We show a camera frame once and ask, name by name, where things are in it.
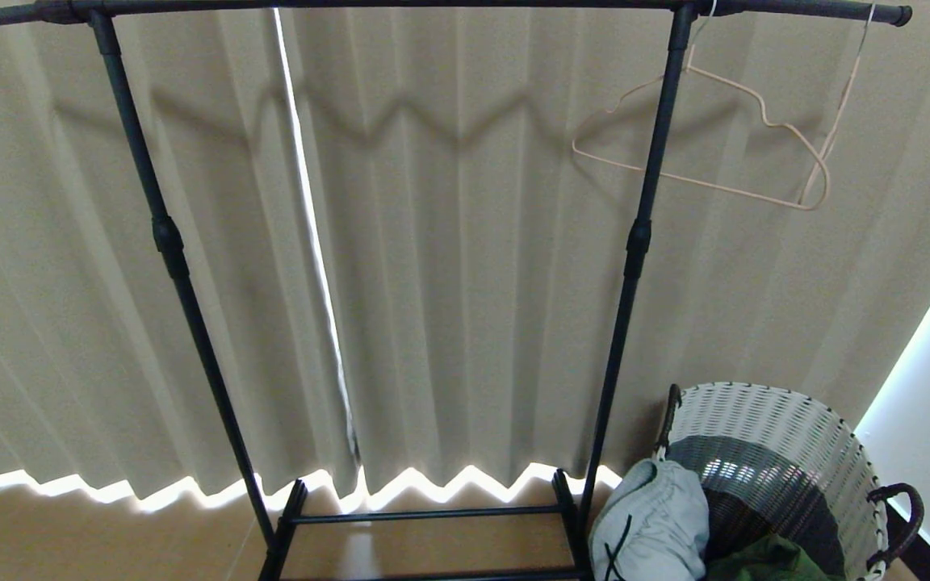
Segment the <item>laundry basket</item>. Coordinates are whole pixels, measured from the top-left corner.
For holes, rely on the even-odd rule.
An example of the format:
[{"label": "laundry basket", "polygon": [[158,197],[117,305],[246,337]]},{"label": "laundry basket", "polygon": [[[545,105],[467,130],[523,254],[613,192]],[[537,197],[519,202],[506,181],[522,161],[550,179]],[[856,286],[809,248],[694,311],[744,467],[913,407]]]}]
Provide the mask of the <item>laundry basket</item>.
[{"label": "laundry basket", "polygon": [[[790,390],[672,386],[656,456],[701,475],[710,513],[707,562],[777,533],[824,573],[880,579],[924,518],[914,488],[878,486],[844,420]],[[911,519],[890,543],[885,500],[899,493],[911,499]]]}]

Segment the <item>light blue cloth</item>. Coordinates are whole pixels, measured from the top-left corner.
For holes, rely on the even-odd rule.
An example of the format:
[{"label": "light blue cloth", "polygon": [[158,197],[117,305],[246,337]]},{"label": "light blue cloth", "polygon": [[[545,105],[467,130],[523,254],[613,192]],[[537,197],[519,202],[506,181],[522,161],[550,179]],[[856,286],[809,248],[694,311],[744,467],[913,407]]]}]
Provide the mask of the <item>light blue cloth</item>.
[{"label": "light blue cloth", "polygon": [[697,581],[706,574],[708,541],[709,504],[698,474],[669,460],[642,460],[594,521],[594,580]]}]

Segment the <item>white clothes hanger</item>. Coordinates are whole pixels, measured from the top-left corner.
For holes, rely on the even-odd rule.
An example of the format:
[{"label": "white clothes hanger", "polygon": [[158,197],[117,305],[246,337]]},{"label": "white clothes hanger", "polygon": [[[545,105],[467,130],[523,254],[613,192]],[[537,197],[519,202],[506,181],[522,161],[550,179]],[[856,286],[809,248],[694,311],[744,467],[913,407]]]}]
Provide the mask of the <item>white clothes hanger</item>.
[{"label": "white clothes hanger", "polygon": [[[783,207],[791,208],[794,210],[812,211],[812,210],[816,210],[817,208],[819,208],[820,205],[822,205],[824,201],[827,201],[827,197],[831,194],[831,173],[829,172],[829,170],[827,170],[827,156],[829,156],[831,154],[831,151],[834,149],[835,135],[838,130],[838,122],[841,121],[842,113],[843,111],[845,111],[845,104],[848,103],[848,97],[849,97],[849,92],[850,92],[849,90],[852,89],[853,80],[856,80],[857,70],[859,70],[860,68],[860,56],[862,56],[863,54],[864,43],[866,43],[866,40],[867,40],[867,29],[868,27],[870,27],[870,22],[872,21],[872,19],[874,19],[874,8],[875,7],[876,7],[876,4],[870,5],[870,14],[867,15],[867,21],[864,22],[863,36],[860,39],[860,47],[859,49],[857,49],[856,60],[852,63],[852,71],[850,71],[848,81],[845,82],[845,87],[842,89],[841,99],[839,99],[839,102],[838,102],[838,111],[835,113],[835,120],[831,125],[831,130],[827,132],[827,136],[824,137],[822,146],[820,146],[820,149],[817,150],[817,148],[813,147],[813,144],[809,143],[809,140],[806,139],[806,137],[802,135],[802,133],[799,132],[798,129],[794,127],[794,125],[791,125],[790,123],[774,123],[770,121],[767,118],[767,103],[765,103],[765,100],[763,99],[763,95],[760,95],[759,92],[756,92],[756,90],[750,89],[749,87],[746,87],[745,85],[742,85],[739,82],[731,81],[730,78],[720,77],[718,74],[709,73],[708,70],[699,69],[697,66],[694,66],[693,64],[691,64],[691,61],[693,61],[694,59],[694,47],[695,47],[694,41],[698,39],[698,34],[702,32],[702,29],[705,28],[705,26],[709,22],[709,19],[711,19],[713,14],[715,14],[716,12],[716,0],[713,0],[713,6],[711,10],[709,11],[709,15],[707,16],[706,21],[702,22],[702,25],[698,27],[698,30],[694,32],[694,36],[691,37],[691,48],[688,51],[689,56],[687,59],[687,64],[684,65],[683,73],[700,74],[700,76],[709,78],[709,80],[711,81],[721,82],[721,84],[727,85],[728,87],[737,89],[743,93],[746,93],[754,97],[756,99],[756,102],[760,104],[760,121],[763,122],[763,124],[767,127],[783,127],[789,130],[789,132],[793,133],[794,136],[798,137],[798,140],[800,140],[800,142],[803,144],[806,150],[809,151],[809,153],[813,156],[813,161],[815,161],[815,165],[813,165],[813,170],[811,173],[809,173],[809,178],[806,180],[806,183],[804,187],[802,188],[802,191],[798,195],[798,199],[796,202],[787,202],[784,199],[771,198],[771,196],[763,195],[763,194],[756,194],[756,192],[751,192],[751,191],[746,191],[743,189],[714,184],[714,183],[706,182],[703,180],[688,178],[686,176],[678,176],[675,173],[662,172],[660,175],[666,178],[671,178],[674,180],[686,182],[689,184],[694,184],[694,185],[705,187],[705,188],[715,189],[719,191],[726,191],[728,192],[728,194],[744,195],[744,196],[747,196],[747,198],[759,199],[760,201],[763,201],[763,202],[776,203],[776,205],[778,206],[783,206]],[[658,77],[652,78],[652,80],[648,82],[642,82],[641,85],[637,85],[636,87],[623,93],[623,95],[621,95],[619,97],[619,100],[616,102],[615,107],[612,107],[612,109],[604,110],[604,113],[606,115],[612,115],[613,113],[616,113],[616,110],[619,110],[619,107],[621,106],[621,104],[623,104],[624,100],[627,99],[627,97],[630,97],[632,94],[638,92],[639,90],[643,88],[650,87],[650,85],[654,85],[657,82],[661,82],[661,81],[662,81],[662,76],[660,74]],[[586,151],[580,150],[580,148],[576,147],[576,139],[578,139],[578,135],[580,134],[580,132],[583,131],[584,126],[586,126],[587,123],[589,123],[591,119],[593,119],[595,115],[597,115],[598,113],[599,111],[594,111],[594,113],[592,113],[591,115],[588,115],[588,117],[584,119],[582,123],[580,123],[580,126],[576,128],[576,133],[572,137],[572,151],[575,152],[576,154],[583,155],[584,157],[589,157],[591,159],[594,159],[595,161],[601,161],[604,163],[608,163],[608,165],[615,165],[617,166],[617,168],[631,169],[631,170],[634,170],[635,172],[643,172],[645,169],[639,168],[639,166],[637,165],[628,165],[627,163],[623,163],[620,161],[612,161],[612,159],[594,155],[592,153],[588,153]],[[807,192],[813,186],[813,183],[815,183],[817,175],[822,175],[822,174],[823,174],[823,192],[822,194],[820,194],[820,198],[817,199],[816,203],[812,203],[811,205],[806,205],[804,203],[804,199],[806,197]]]}]

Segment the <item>curtain fold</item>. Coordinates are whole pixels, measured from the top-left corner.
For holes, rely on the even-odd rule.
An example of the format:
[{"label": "curtain fold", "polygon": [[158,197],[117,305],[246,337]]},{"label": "curtain fold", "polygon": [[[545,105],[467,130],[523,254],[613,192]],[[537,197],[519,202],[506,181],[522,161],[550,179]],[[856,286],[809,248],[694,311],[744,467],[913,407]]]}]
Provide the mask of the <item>curtain fold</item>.
[{"label": "curtain fold", "polygon": [[[669,14],[285,10],[295,98],[370,488],[414,466],[582,474],[642,176],[576,158],[583,118],[661,73]],[[697,62],[815,143],[862,23],[713,19]],[[657,90],[580,144],[641,165]],[[669,172],[794,199],[811,158],[754,100],[684,77]],[[797,213],[663,180],[606,463],[650,449],[668,385],[734,379],[867,408],[930,302],[930,3],[873,26]]]},{"label": "curtain fold", "polygon": [[[357,474],[266,11],[118,19],[166,202],[268,492]],[[0,472],[239,478],[87,27],[0,29]]]},{"label": "curtain fold", "polygon": [[[873,26],[797,213],[662,180],[605,462],[650,449],[671,382],[790,387],[859,419],[930,303],[930,2]],[[576,158],[592,111],[661,73],[646,10],[125,16],[119,39],[222,373],[268,492],[354,484],[317,219],[359,458],[582,475],[642,176]],[[712,19],[697,63],[815,143],[859,23]],[[279,43],[287,50],[283,70]],[[287,111],[303,129],[300,176]],[[656,90],[580,146],[641,165]],[[756,104],[684,77],[665,169],[793,199],[811,159]],[[307,180],[314,205],[300,195]],[[86,27],[0,29],[0,474],[237,479]]]}]

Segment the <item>black garment rack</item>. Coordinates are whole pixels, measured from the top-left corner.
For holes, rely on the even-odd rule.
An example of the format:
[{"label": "black garment rack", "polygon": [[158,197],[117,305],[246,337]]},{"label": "black garment rack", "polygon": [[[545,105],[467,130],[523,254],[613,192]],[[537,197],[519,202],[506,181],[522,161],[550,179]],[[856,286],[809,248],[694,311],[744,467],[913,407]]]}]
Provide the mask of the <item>black garment rack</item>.
[{"label": "black garment rack", "polygon": [[[261,489],[253,475],[246,444],[233,411],[232,400],[225,389],[221,368],[218,366],[210,334],[203,322],[203,313],[196,300],[195,288],[189,278],[189,267],[185,261],[184,246],[178,227],[167,213],[160,185],[153,169],[149,148],[145,146],[145,136],[132,98],[132,89],[128,85],[127,74],[121,59],[121,47],[115,33],[113,18],[123,15],[161,14],[162,12],[204,11],[204,10],[254,10],[254,8],[332,8],[332,7],[558,7],[558,8],[656,8],[672,11],[672,28],[669,30],[668,55],[665,61],[665,73],[662,77],[660,100],[656,109],[656,124],[652,129],[652,139],[645,179],[641,188],[641,201],[634,225],[626,242],[626,261],[623,267],[623,284],[620,291],[616,323],[613,328],[612,345],[609,348],[609,360],[605,365],[605,382],[601,387],[601,401],[598,402],[597,418],[594,423],[594,439],[587,464],[586,481],[583,496],[580,497],[579,510],[573,503],[565,481],[565,472],[557,470],[552,479],[557,499],[556,504],[536,505],[536,507],[508,508],[470,508],[470,510],[409,511],[409,512],[372,512],[371,514],[305,516],[300,514],[307,499],[307,488],[303,481],[295,482],[289,494],[287,505],[278,519],[277,527],[272,526],[268,511],[263,503]],[[261,570],[261,581],[277,580],[284,566],[289,544],[292,542],[296,526],[317,525],[333,522],[366,522],[383,520],[414,520],[434,518],[486,517],[505,515],[533,515],[557,512],[561,515],[562,525],[572,552],[573,565],[561,569],[541,569],[527,571],[489,571],[488,573],[451,573],[435,575],[416,575],[409,577],[383,577],[387,581],[430,581],[446,579],[451,581],[550,581],[557,579],[592,580],[593,574],[587,545],[584,543],[594,493],[595,472],[601,463],[601,449],[605,444],[605,431],[609,425],[616,382],[619,378],[620,363],[623,359],[623,346],[626,332],[630,327],[630,314],[634,307],[634,297],[638,279],[641,277],[645,254],[651,243],[652,205],[656,201],[656,187],[662,169],[665,143],[669,135],[669,122],[672,109],[677,99],[680,73],[683,69],[684,52],[687,49],[691,25],[699,15],[724,16],[738,12],[776,12],[776,14],[814,15],[834,19],[870,18],[872,5],[845,0],[717,0],[713,10],[712,0],[36,0],[30,4],[0,8],[0,26],[10,23],[46,22],[57,25],[70,23],[88,23],[92,26],[103,62],[107,67],[111,88],[121,123],[124,125],[128,146],[139,178],[145,201],[152,214],[153,239],[156,248],[163,256],[167,273],[174,280],[178,300],[182,303],[185,319],[189,324],[192,339],[199,352],[203,372],[214,395],[218,412],[224,424],[228,441],[239,464],[239,471],[246,483],[247,496],[261,526],[261,533],[268,545],[265,563]],[[872,22],[890,23],[903,26],[911,19],[909,6],[876,5]]]}]

